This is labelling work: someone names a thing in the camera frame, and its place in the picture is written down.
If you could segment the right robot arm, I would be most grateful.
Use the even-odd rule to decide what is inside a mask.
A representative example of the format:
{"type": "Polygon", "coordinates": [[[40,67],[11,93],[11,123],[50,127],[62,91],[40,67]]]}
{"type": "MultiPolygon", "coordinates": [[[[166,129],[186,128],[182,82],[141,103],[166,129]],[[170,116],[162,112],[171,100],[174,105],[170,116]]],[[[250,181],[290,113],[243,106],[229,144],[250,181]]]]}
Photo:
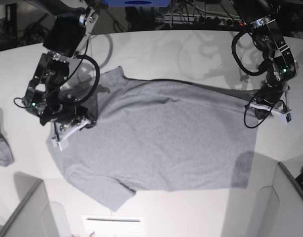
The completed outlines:
{"type": "Polygon", "coordinates": [[[107,1],[87,0],[85,8],[72,8],[60,0],[30,0],[28,4],[55,16],[55,22],[43,42],[47,53],[41,55],[20,108],[38,117],[41,125],[54,122],[67,128],[94,127],[96,118],[83,104],[96,91],[100,67],[90,56],[81,54],[81,50],[88,46],[99,12],[109,6],[107,1]],[[60,88],[72,77],[71,59],[87,60],[95,68],[94,84],[83,98],[60,96],[60,88]]]}

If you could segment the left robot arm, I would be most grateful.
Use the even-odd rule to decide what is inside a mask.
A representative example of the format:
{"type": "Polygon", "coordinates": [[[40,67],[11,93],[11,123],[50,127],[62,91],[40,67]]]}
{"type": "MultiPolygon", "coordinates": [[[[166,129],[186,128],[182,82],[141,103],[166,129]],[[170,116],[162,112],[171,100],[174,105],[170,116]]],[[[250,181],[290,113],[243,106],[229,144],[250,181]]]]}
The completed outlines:
{"type": "Polygon", "coordinates": [[[288,100],[288,81],[295,78],[298,64],[286,44],[275,19],[275,10],[268,0],[233,0],[233,7],[243,21],[243,30],[233,39],[232,55],[239,68],[249,76],[266,74],[261,88],[252,96],[245,110],[253,109],[259,120],[271,114],[278,115],[285,123],[292,120],[288,100]],[[243,66],[236,52],[236,45],[244,34],[250,34],[254,46],[262,53],[263,62],[252,72],[243,66]]]}

